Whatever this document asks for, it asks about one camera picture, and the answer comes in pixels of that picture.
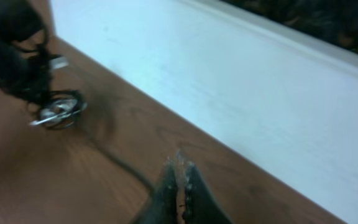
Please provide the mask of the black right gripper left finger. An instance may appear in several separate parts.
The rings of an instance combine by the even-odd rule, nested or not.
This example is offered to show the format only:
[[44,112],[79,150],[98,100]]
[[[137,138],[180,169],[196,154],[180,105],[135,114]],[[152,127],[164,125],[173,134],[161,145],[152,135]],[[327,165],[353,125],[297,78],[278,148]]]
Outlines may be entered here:
[[132,223],[178,224],[177,194],[175,169],[167,164],[156,191]]

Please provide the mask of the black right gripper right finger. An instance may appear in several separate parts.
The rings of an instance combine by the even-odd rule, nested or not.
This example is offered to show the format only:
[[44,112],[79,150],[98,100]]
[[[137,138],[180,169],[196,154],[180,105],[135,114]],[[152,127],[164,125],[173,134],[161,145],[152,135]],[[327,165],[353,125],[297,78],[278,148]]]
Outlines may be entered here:
[[198,168],[190,163],[186,169],[185,211],[186,224],[232,224],[220,208]]

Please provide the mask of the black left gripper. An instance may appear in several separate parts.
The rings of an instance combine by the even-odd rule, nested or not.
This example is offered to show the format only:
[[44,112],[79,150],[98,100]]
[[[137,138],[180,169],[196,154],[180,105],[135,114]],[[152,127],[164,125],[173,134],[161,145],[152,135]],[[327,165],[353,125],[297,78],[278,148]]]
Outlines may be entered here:
[[52,99],[48,28],[25,0],[0,0],[0,89],[30,103]]

